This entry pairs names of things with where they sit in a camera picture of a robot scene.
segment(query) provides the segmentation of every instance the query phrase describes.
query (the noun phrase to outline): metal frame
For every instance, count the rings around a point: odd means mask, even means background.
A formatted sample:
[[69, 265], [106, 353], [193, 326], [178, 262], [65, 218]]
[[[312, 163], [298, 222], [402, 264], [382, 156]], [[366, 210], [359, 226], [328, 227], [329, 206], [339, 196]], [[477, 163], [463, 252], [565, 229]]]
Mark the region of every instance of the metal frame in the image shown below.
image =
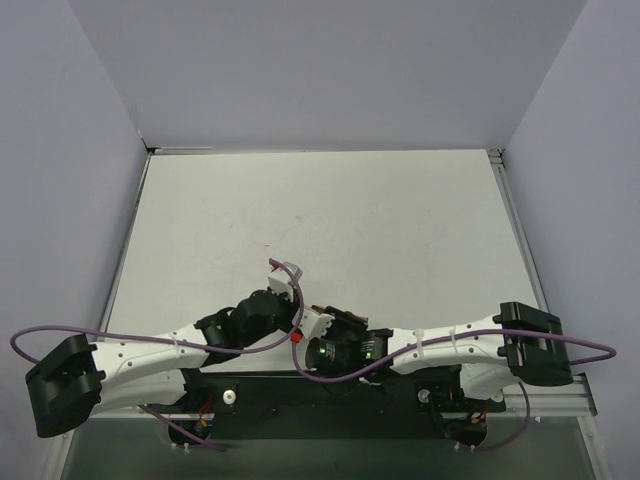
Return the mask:
[[[500, 194], [504, 201], [504, 205], [511, 222], [511, 226], [520, 249], [520, 254], [525, 264], [529, 281], [531, 282], [534, 295], [538, 304], [538, 307], [548, 311], [548, 305], [544, 297], [542, 284], [536, 270], [535, 262], [529, 248], [529, 244], [526, 239], [522, 223], [518, 217], [518, 213], [515, 208], [513, 196], [509, 188], [507, 181], [505, 166], [502, 161], [502, 149], [490, 149], [487, 150], [487, 155], [493, 169]], [[133, 231], [133, 225], [135, 223], [136, 215], [138, 212], [138, 205], [142, 196], [142, 190], [147, 177], [149, 164], [151, 158], [154, 155], [207, 155], [216, 153], [211, 149], [156, 149], [155, 153], [149, 153], [144, 166], [144, 170], [138, 185], [138, 191], [136, 194], [135, 203], [133, 206], [131, 219], [127, 235], [120, 252], [118, 264], [112, 281], [112, 285], [105, 304], [102, 321], [100, 324], [101, 330], [106, 330], [109, 326], [109, 319], [113, 310], [115, 297], [118, 291], [118, 284], [122, 275], [122, 269], [124, 266], [124, 260], [126, 257], [129, 241]], [[607, 462], [605, 448], [601, 440], [597, 424], [595, 422], [595, 405], [591, 396], [588, 381], [586, 376], [575, 377], [573, 385], [567, 387], [556, 387], [553, 389], [553, 393], [549, 393], [550, 389], [542, 389], [536, 387], [529, 387], [527, 392], [529, 394], [532, 406], [532, 415], [535, 417], [550, 417], [550, 416], [575, 416], [577, 417], [582, 437], [584, 440], [585, 448], [595, 478], [598, 480], [610, 480], [612, 478], [609, 464]], [[504, 390], [505, 401], [507, 403], [507, 412], [501, 414], [495, 414], [499, 416], [518, 416], [524, 415], [524, 398], [522, 393], [517, 387], [508, 387]], [[101, 414], [101, 418], [135, 418], [138, 416], [137, 409], [120, 410], [113, 413]], [[73, 439], [73, 431], [68, 434], [61, 435], [52, 440], [52, 445], [47, 456], [47, 460], [42, 472], [42, 480], [57, 480], [61, 477], [66, 459], [69, 453], [71, 442]]]

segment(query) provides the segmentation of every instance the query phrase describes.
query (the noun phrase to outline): white table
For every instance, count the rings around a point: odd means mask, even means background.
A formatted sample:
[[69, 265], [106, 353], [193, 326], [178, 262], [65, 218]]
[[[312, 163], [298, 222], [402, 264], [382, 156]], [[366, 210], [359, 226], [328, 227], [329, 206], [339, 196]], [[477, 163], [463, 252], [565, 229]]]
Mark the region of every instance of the white table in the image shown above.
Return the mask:
[[[269, 257], [302, 267], [307, 303], [373, 327], [536, 304], [483, 150], [159, 155], [108, 330], [155, 335], [235, 306], [266, 287]], [[293, 365], [284, 345], [211, 368]]]

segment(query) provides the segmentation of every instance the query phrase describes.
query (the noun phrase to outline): gray wall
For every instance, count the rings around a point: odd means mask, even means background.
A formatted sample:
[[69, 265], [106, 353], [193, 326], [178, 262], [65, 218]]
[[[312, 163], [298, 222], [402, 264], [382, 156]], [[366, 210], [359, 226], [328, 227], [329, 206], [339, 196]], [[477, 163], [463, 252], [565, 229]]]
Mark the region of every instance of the gray wall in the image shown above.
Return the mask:
[[584, 0], [70, 0], [152, 146], [504, 147]]
[[640, 472], [639, 21], [637, 0], [591, 0], [506, 149], [551, 309], [618, 349], [588, 369], [617, 479]]
[[0, 65], [0, 477], [17, 480], [39, 478], [48, 442], [9, 337], [98, 325], [145, 152], [66, 1], [3, 0]]

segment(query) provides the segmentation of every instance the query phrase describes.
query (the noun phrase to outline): gray partition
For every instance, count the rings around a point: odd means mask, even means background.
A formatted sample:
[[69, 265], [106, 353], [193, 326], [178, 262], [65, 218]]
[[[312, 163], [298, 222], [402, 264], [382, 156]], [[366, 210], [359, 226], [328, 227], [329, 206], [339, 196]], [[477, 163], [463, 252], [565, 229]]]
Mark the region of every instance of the gray partition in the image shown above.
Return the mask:
[[[490, 419], [487, 444], [510, 435], [520, 418]], [[575, 418], [532, 421], [513, 444], [491, 453], [456, 452], [448, 440], [233, 442], [227, 453], [172, 451], [154, 419], [97, 418], [73, 438], [62, 478], [100, 479], [592, 479]]]

